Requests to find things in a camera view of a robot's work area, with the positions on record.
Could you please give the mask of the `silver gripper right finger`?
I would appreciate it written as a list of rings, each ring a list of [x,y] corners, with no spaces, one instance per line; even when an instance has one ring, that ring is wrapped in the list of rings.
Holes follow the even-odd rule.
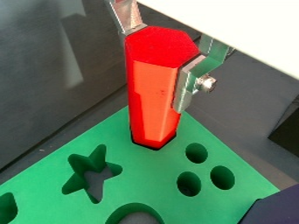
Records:
[[[209,76],[232,54],[233,48],[209,37],[200,35],[200,54],[180,68],[175,86],[172,108],[180,114],[189,106],[192,96],[203,91],[209,93],[216,86],[216,79]]]

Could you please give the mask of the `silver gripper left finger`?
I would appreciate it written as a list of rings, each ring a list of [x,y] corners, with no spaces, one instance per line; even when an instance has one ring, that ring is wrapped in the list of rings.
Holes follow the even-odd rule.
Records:
[[[104,0],[117,28],[120,43],[125,38],[147,27],[143,22],[136,0]]]

